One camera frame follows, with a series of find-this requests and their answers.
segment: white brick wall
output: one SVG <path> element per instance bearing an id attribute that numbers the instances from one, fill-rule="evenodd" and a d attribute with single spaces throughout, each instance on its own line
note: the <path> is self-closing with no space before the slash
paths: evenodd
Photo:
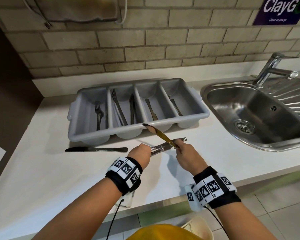
<path id="1" fill-rule="evenodd" d="M 0 28 L 36 78 L 300 56 L 300 21 L 252 26 L 262 2 L 128 0 L 123 25 L 67 22 L 48 30 L 21 0 L 0 0 Z"/>

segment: wall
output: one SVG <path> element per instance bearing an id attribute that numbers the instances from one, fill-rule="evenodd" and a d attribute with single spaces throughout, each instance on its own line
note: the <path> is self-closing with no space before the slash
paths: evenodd
<path id="1" fill-rule="evenodd" d="M 0 30 L 0 147 L 6 150 L 0 175 L 42 99 L 28 69 Z"/>
<path id="2" fill-rule="evenodd" d="M 36 78 L 300 56 L 300 21 L 252 26 L 262 1 L 128 0 L 123 25 L 47 30 L 22 0 L 0 0 L 0 26 Z"/>

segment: cutlery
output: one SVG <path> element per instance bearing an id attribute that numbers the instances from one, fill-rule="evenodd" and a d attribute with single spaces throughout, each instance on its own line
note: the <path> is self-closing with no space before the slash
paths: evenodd
<path id="1" fill-rule="evenodd" d="M 176 108 L 178 115 L 183 116 L 182 113 L 180 112 L 178 106 L 176 105 L 176 102 L 174 101 L 174 98 L 171 99 L 170 96 L 168 95 L 168 98 L 170 99 L 170 101 L 172 102 L 172 104 L 174 105 L 174 107 Z"/>
<path id="2" fill-rule="evenodd" d="M 121 119 L 122 119 L 122 121 L 123 121 L 123 124 L 124 124 L 124 125 L 128 125 L 128 123 L 127 123 L 127 121 L 126 121 L 126 118 L 124 117 L 124 113 L 123 113 L 122 110 L 121 110 L 119 101 L 118 101 L 118 99 L 117 99 L 117 94 L 116 94 L 115 89 L 112 90 L 112 94 L 111 94 L 111 95 L 112 95 L 113 101 L 115 102 L 115 104 L 116 104 L 116 106 L 117 106 L 117 108 L 118 108 L 118 110 L 119 110 L 119 114 L 120 114 L 120 117 L 121 117 Z"/>
<path id="3" fill-rule="evenodd" d="M 130 96 L 129 103 L 130 103 L 130 124 L 133 125 L 134 124 L 134 107 L 135 107 L 133 94 Z"/>
<path id="4" fill-rule="evenodd" d="M 152 107 L 151 107 L 151 104 L 150 104 L 150 101 L 149 101 L 149 99 L 145 99 L 145 102 L 147 103 L 147 105 L 148 105 L 148 108 L 150 109 L 150 113 L 151 113 L 151 116 L 152 116 L 152 119 L 153 120 L 158 120 L 158 117 L 156 116 L 156 114 L 153 112 L 153 110 L 152 110 Z"/>
<path id="5" fill-rule="evenodd" d="M 187 138 L 179 138 L 181 141 L 186 141 Z M 165 151 L 168 151 L 170 149 L 172 149 L 173 146 L 170 145 L 168 142 L 165 142 L 161 145 L 157 145 L 157 146 L 154 146 L 154 147 L 151 147 L 151 157 L 158 154 L 158 153 L 161 153 L 161 152 L 165 152 Z"/>
<path id="6" fill-rule="evenodd" d="M 173 146 L 174 148 L 179 148 L 178 145 L 174 144 L 172 142 L 172 140 L 169 139 L 169 137 L 167 137 L 163 132 L 161 132 L 160 130 L 158 130 L 156 127 L 149 125 L 149 124 L 142 124 L 145 128 L 147 128 L 151 133 L 156 134 L 157 136 L 159 136 L 161 139 L 163 139 L 164 141 L 168 142 L 168 144 L 170 144 L 171 146 Z"/>
<path id="7" fill-rule="evenodd" d="M 128 152 L 128 148 L 96 148 L 92 146 L 76 146 L 66 149 L 65 152 Z"/>
<path id="8" fill-rule="evenodd" d="M 105 115 L 104 112 L 100 108 L 100 102 L 99 101 L 96 101 L 94 103 L 94 111 L 96 112 L 96 119 L 97 119 L 96 130 L 99 131 L 100 130 L 100 125 L 101 125 L 101 120 Z"/>

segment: gray cutlery tray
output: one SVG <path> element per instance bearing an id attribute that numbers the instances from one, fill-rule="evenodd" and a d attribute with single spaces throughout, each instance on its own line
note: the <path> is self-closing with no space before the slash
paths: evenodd
<path id="1" fill-rule="evenodd" d="M 118 109 L 112 100 L 113 89 L 128 123 L 126 126 L 122 126 Z M 132 94 L 135 99 L 135 124 L 131 125 L 129 99 Z M 178 114 L 168 96 L 174 99 L 182 116 Z M 149 99 L 158 120 L 152 119 L 146 99 Z M 104 112 L 98 131 L 94 108 L 96 101 L 100 102 L 101 110 Z M 111 135 L 117 135 L 122 139 L 140 135 L 145 129 L 142 123 L 153 125 L 164 132 L 176 123 L 180 128 L 189 128 L 200 119 L 207 118 L 209 114 L 201 96 L 193 88 L 189 88 L 181 78 L 83 88 L 78 91 L 76 101 L 69 108 L 68 138 L 70 141 L 82 141 L 88 145 L 100 145 L 108 141 Z"/>

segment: sink drain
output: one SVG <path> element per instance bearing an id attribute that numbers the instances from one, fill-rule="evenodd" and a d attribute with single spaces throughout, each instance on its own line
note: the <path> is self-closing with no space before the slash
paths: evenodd
<path id="1" fill-rule="evenodd" d="M 246 120 L 236 120 L 234 127 L 242 133 L 252 135 L 254 133 L 254 124 Z"/>

